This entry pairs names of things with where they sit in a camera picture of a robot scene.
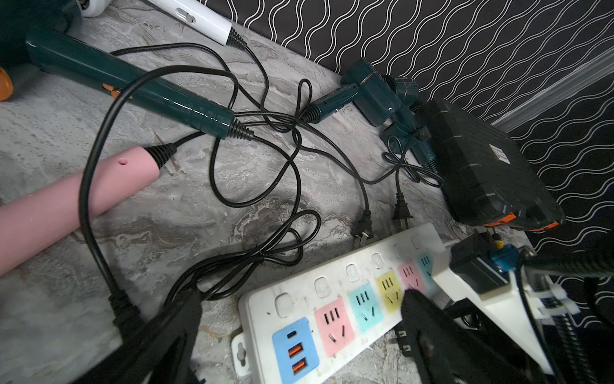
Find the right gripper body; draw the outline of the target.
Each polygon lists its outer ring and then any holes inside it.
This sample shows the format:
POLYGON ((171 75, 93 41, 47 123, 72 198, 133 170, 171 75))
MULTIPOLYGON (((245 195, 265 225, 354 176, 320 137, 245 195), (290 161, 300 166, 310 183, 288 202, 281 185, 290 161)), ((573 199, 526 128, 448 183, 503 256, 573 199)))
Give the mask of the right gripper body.
POLYGON ((529 323, 521 294, 525 294, 536 320, 574 315, 576 304, 550 278, 546 279, 544 293, 535 292, 527 280, 517 284, 514 271, 520 256, 520 248, 497 246, 491 233, 478 233, 446 246, 434 259, 431 277, 453 301, 467 299, 551 374, 553 369, 529 323))

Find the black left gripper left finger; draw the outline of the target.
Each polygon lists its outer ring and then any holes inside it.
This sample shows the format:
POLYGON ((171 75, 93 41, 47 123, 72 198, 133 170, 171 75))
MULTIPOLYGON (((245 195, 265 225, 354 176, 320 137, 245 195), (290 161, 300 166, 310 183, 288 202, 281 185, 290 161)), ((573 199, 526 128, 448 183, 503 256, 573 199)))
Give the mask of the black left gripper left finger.
POLYGON ((180 292, 135 336, 75 382, 200 383, 190 369, 200 319, 200 292, 180 292))

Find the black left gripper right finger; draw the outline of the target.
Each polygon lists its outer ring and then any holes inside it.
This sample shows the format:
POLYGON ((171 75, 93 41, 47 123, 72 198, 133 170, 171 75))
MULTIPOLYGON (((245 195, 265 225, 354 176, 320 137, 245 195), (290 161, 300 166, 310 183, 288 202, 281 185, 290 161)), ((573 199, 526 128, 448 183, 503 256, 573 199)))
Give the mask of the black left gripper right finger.
POLYGON ((408 290, 396 325, 401 353, 423 383, 541 383, 542 369, 494 323, 463 328, 420 291, 408 290))

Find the white multicolour power strip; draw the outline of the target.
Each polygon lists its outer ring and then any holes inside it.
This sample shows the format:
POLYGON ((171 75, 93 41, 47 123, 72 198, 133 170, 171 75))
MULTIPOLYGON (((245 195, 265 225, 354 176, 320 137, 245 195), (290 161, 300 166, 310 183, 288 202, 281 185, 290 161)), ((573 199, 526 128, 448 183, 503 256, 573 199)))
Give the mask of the white multicolour power strip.
POLYGON ((234 369, 255 383, 322 383, 401 321, 407 290, 431 298, 445 250, 421 224, 244 294, 234 369))

